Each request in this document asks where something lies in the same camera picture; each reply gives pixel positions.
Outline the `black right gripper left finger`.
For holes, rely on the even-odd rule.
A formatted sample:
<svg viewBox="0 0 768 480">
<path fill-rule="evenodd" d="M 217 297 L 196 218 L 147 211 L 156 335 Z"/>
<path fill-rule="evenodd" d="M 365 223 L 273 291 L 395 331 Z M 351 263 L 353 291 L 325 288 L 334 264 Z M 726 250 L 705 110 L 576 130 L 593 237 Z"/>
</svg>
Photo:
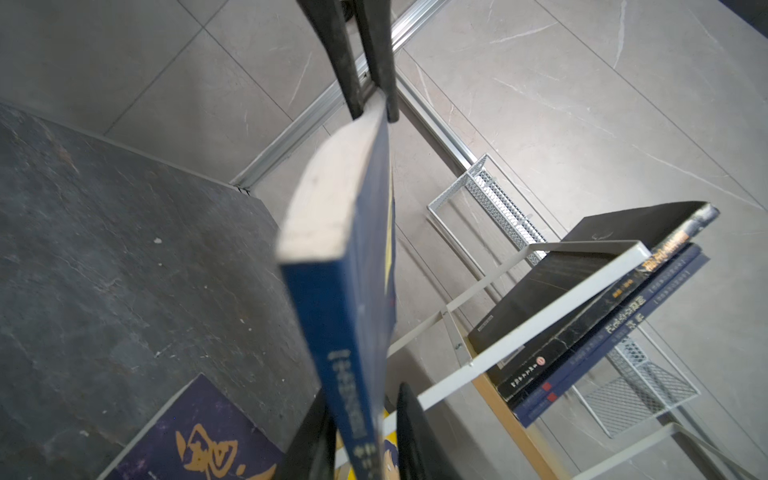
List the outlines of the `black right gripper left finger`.
<svg viewBox="0 0 768 480">
<path fill-rule="evenodd" d="M 335 475 L 336 425 L 319 390 L 278 464 L 275 480 L 332 480 Z"/>
</svg>

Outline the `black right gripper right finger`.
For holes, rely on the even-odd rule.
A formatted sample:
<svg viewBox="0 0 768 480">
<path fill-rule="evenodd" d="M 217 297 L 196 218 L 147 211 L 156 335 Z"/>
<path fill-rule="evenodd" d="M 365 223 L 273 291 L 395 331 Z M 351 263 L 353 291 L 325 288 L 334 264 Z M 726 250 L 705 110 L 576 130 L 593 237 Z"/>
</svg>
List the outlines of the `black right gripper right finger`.
<svg viewBox="0 0 768 480">
<path fill-rule="evenodd" d="M 400 384 L 398 391 L 396 434 L 401 479 L 461 479 L 429 425 L 417 395 L 406 382 Z"/>
</svg>

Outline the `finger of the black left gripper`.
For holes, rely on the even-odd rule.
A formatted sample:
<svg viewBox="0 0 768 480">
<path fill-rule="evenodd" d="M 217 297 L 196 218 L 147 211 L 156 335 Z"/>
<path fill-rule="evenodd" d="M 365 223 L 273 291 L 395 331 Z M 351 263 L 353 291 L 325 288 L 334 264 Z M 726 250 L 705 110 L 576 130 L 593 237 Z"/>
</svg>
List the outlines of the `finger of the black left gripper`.
<svg viewBox="0 0 768 480">
<path fill-rule="evenodd" d="M 364 110 L 362 89 L 355 58 L 352 56 L 342 2 L 298 0 L 297 3 L 328 55 L 351 117 L 357 119 Z"/>
<path fill-rule="evenodd" d="M 391 1 L 355 0 L 358 30 L 373 83 L 386 97 L 389 123 L 399 120 L 392 45 Z"/>
</svg>

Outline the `dark portrait book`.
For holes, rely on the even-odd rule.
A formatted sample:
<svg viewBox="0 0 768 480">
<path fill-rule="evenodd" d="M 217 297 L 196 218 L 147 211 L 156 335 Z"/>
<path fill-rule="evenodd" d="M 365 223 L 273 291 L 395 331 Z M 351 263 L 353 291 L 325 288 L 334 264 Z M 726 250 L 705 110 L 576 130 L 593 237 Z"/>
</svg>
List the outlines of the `dark portrait book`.
<svg viewBox="0 0 768 480">
<path fill-rule="evenodd" d="M 99 475 L 101 479 L 270 479 L 283 452 L 199 374 Z"/>
</svg>

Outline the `navy book yin-yang cover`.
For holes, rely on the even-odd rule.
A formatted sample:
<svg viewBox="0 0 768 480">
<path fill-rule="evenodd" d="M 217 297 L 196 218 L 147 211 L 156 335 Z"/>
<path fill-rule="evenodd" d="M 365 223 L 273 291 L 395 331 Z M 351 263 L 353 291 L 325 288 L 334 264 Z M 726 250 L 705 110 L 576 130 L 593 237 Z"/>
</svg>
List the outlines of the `navy book yin-yang cover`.
<svg viewBox="0 0 768 480">
<path fill-rule="evenodd" d="M 632 330 L 637 328 L 637 326 L 641 322 L 643 322 L 646 319 L 646 317 L 650 316 L 661 304 L 663 304 L 664 301 L 666 301 L 666 299 L 669 296 L 671 296 L 672 293 L 676 292 L 690 277 L 692 277 L 696 272 L 698 272 L 708 261 L 709 261 L 709 258 L 703 253 L 703 250 L 702 250 L 702 254 L 696 260 L 691 262 L 684 270 L 682 270 L 670 282 L 668 282 L 665 285 L 665 287 L 659 293 L 657 293 L 651 300 L 649 300 L 649 301 L 647 301 L 645 303 L 645 305 L 637 312 L 637 318 L 636 319 L 628 320 L 625 323 L 625 325 L 617 332 L 618 337 L 612 337 L 607 342 L 607 344 L 604 345 L 605 349 L 607 349 L 608 346 L 611 346 L 611 349 L 606 354 L 604 354 L 604 350 L 601 349 L 600 352 L 597 353 L 597 355 L 600 357 L 600 359 L 595 364 L 593 364 L 594 359 L 588 361 L 587 365 L 590 366 L 589 370 L 591 370 L 595 365 L 597 365 L 614 347 L 616 347 L 624 338 L 626 338 L 632 332 Z M 577 374 L 579 379 L 572 386 L 574 386 L 582 377 L 584 377 L 589 372 L 589 370 L 584 375 Z"/>
</svg>

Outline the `blue book yellow label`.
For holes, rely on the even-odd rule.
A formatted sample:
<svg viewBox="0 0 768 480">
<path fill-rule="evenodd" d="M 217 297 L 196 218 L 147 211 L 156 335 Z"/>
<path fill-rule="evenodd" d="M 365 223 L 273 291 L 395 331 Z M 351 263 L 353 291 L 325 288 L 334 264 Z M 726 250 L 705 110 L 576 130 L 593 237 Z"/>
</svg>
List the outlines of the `blue book yellow label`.
<svg viewBox="0 0 768 480">
<path fill-rule="evenodd" d="M 359 479 L 384 476 L 386 359 L 396 322 L 394 193 L 387 106 L 363 114 L 306 165 L 276 260 Z"/>
</svg>

